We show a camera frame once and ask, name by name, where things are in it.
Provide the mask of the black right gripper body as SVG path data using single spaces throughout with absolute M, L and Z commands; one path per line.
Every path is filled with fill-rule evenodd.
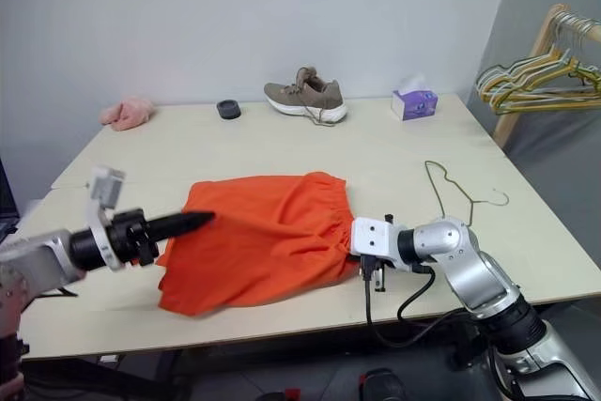
M 374 282 L 376 291 L 385 291 L 385 262 L 372 255 L 360 257 L 360 275 L 365 282 Z

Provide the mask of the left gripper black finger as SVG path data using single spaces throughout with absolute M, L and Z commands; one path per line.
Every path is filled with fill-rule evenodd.
M 161 218 L 157 218 L 150 221 L 203 221 L 205 224 L 209 223 L 215 214 L 209 211 L 192 211 L 192 212 L 180 212 L 167 215 Z
M 162 241 L 195 231 L 205 224 L 203 221 L 150 221 L 149 236 Z

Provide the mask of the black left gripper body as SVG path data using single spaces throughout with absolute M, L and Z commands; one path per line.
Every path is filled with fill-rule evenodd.
M 141 208 L 117 213 L 110 226 L 110 242 L 118 260 L 146 266 L 158 257 L 158 245 L 150 237 L 148 221 Z

